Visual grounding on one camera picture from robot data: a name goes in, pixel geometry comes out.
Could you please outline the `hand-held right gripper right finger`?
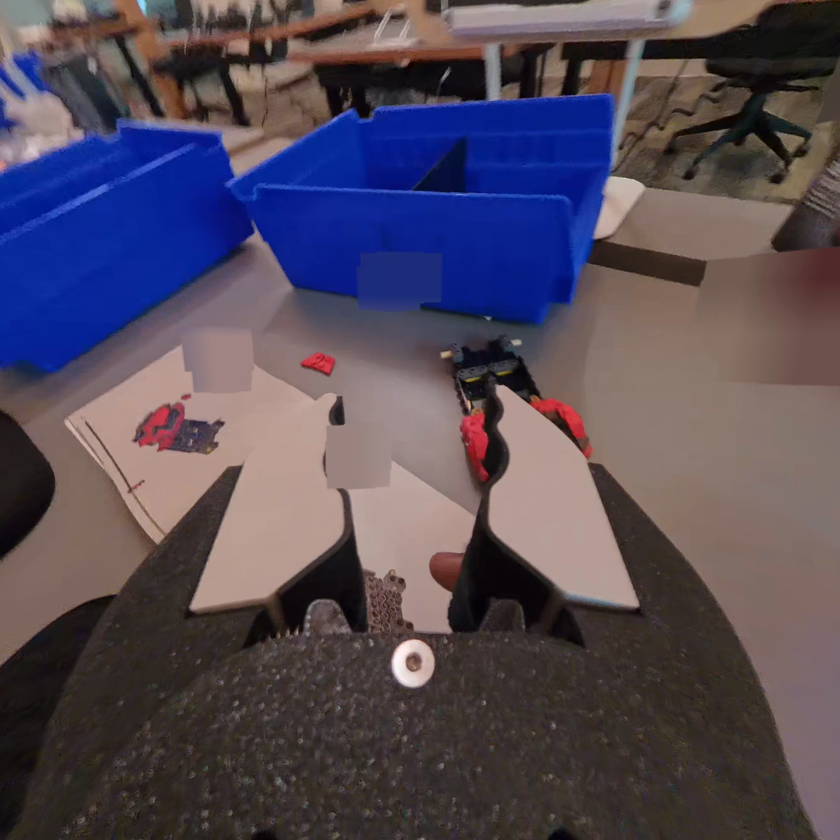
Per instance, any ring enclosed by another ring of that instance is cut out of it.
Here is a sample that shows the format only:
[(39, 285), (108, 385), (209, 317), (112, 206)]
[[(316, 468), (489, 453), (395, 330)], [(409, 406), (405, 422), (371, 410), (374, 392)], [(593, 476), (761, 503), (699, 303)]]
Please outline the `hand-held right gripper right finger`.
[(507, 612), (530, 634), (582, 634), (579, 613), (641, 619), (590, 466), (505, 385), (489, 385), (488, 482), (449, 603), (449, 628), (488, 631)]

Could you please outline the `white round object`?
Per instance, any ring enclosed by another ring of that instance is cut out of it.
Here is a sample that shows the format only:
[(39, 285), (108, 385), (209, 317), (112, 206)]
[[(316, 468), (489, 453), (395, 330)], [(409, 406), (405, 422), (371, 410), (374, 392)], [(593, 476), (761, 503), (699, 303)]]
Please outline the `white round object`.
[(645, 184), (638, 180), (611, 175), (603, 188), (602, 208), (593, 234), (594, 241), (614, 236), (645, 191)]

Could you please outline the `black quilted pad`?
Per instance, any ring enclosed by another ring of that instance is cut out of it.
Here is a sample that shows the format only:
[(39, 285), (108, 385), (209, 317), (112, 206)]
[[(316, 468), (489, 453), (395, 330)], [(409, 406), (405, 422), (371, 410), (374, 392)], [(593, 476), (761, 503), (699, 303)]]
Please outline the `black quilted pad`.
[(47, 458), (18, 422), (1, 412), (1, 558), (46, 514), (56, 490)]

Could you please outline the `blue plastic bin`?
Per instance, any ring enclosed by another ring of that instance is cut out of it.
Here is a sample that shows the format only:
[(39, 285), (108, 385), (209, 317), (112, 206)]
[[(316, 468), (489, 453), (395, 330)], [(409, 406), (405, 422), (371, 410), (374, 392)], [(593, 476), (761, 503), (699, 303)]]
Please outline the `blue plastic bin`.
[(1, 364), (56, 371), (253, 234), (218, 131), (120, 121), (1, 178)]
[(612, 157), (606, 94), (383, 107), (227, 187), (296, 288), (541, 324), (574, 299)]

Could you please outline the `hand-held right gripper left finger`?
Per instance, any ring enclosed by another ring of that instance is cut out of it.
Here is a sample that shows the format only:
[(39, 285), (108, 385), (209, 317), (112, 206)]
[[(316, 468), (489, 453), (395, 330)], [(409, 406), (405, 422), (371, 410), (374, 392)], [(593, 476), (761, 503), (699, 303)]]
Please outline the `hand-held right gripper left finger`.
[(327, 394), (279, 417), (246, 458), (195, 589), (194, 614), (267, 610), (278, 628), (303, 624), (310, 604), (338, 604), (350, 629), (368, 627), (364, 572), (349, 493), (329, 487), (328, 431), (343, 424)]

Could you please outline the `person's right hand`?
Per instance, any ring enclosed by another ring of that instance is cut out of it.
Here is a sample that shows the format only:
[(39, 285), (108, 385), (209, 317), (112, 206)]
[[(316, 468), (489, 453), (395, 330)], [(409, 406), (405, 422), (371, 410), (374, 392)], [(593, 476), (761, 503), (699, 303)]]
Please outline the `person's right hand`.
[(465, 555), (456, 552), (437, 552), (428, 564), (434, 581), (447, 592), (454, 592), (459, 580)]

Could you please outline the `lego instruction booklet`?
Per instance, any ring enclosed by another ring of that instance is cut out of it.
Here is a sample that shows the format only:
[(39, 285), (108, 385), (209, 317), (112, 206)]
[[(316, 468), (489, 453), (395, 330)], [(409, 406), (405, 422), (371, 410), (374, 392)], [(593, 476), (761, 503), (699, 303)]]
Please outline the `lego instruction booklet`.
[[(155, 542), (184, 518), (231, 466), (279, 429), (283, 413), (316, 400), (255, 368), (248, 392), (194, 393), (180, 346), (66, 419)], [(390, 484), (351, 490), (362, 568), (402, 579), (402, 614), (416, 630), (449, 631), (448, 593), (431, 556), (462, 550), (475, 516), (403, 467)]]

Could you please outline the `red and black lego car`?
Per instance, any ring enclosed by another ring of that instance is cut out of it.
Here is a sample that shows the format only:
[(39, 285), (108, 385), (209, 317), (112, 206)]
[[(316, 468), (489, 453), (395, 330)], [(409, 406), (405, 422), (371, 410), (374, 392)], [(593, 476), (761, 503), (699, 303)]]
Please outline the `red and black lego car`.
[(488, 436), (485, 429), (490, 382), (506, 385), (536, 411), (547, 417), (568, 437), (583, 456), (590, 459), (593, 448), (583, 419), (572, 406), (541, 394), (530, 370), (520, 356), (519, 339), (500, 335), (483, 347), (471, 349), (453, 343), (440, 353), (441, 359), (452, 365), (453, 382), (463, 417), (459, 424), (462, 444), (473, 477), (481, 485), (489, 480), (484, 458)]

